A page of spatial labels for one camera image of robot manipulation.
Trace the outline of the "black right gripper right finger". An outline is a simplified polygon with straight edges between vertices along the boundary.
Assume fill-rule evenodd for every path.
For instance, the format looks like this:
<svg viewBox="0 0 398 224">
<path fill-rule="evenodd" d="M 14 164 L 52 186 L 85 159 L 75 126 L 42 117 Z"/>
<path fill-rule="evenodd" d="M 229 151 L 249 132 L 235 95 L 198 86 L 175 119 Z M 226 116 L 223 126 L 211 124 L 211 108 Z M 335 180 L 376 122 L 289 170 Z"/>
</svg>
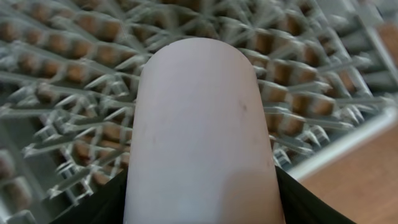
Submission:
<svg viewBox="0 0 398 224">
<path fill-rule="evenodd" d="M 275 171 L 286 224 L 354 224 L 280 167 Z"/>
</svg>

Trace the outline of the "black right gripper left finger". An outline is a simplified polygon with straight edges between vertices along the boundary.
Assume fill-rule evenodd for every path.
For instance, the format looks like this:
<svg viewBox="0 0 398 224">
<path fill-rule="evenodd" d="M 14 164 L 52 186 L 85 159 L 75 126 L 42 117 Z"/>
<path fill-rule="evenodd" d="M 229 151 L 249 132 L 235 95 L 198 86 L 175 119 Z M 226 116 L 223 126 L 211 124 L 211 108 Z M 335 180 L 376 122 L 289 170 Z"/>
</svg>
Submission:
<svg viewBox="0 0 398 224">
<path fill-rule="evenodd" d="M 127 170 L 50 224 L 123 224 Z"/>
</svg>

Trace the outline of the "white pink cup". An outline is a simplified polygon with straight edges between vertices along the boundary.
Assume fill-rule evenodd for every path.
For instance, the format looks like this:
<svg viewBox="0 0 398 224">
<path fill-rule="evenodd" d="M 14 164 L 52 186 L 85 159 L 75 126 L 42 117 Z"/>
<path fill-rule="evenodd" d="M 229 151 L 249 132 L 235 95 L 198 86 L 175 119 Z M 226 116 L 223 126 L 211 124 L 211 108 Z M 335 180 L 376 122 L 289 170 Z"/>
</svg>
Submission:
<svg viewBox="0 0 398 224">
<path fill-rule="evenodd" d="M 236 48 L 190 38 L 145 64 L 124 222 L 284 222 L 256 74 Z"/>
</svg>

